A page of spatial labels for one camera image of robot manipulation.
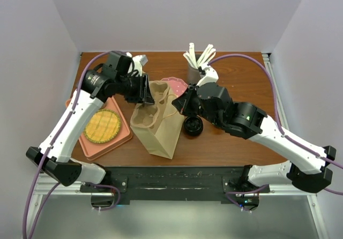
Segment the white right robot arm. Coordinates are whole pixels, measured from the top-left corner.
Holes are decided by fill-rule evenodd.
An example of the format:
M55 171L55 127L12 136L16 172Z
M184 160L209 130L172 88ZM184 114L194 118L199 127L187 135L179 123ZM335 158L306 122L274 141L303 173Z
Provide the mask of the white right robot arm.
M318 193L332 182L328 165L335 159L334 147L316 146L278 127L271 116L253 104L234 102L227 89L217 83L190 85L172 104L181 115L202 117L231 136L261 144L286 159L274 165L244 166L240 178L231 182L239 193L272 184L291 184Z

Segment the beige paper takeout bag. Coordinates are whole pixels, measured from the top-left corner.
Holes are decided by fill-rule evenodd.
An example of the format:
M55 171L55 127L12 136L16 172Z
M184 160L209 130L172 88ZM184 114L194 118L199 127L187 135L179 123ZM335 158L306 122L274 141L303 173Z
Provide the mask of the beige paper takeout bag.
M175 94L172 96L171 103L174 99L176 99ZM166 159L172 159L174 156L184 121L184 117L178 113L172 104L171 106L174 108L174 112L164 118L156 130L132 128L130 126L149 154Z

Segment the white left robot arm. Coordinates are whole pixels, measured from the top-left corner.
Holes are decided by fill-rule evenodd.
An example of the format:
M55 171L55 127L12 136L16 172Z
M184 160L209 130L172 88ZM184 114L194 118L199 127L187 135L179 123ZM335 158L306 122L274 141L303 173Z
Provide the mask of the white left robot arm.
M74 182L91 183L99 192L111 186L108 172L97 164L72 159L72 151L86 125L112 96L122 95L128 103L154 104L149 77L143 73L145 55L122 51L104 54L105 63L83 70L72 99L50 135L38 146L31 146L26 157L63 186Z

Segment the beige cardboard cup carrier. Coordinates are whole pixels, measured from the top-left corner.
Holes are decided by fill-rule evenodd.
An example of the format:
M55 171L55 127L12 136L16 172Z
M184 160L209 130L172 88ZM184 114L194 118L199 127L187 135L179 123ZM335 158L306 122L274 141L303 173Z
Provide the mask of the beige cardboard cup carrier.
M132 128L156 130L162 120L174 112L171 105L173 91L165 81L150 82L153 104L137 104L131 116Z

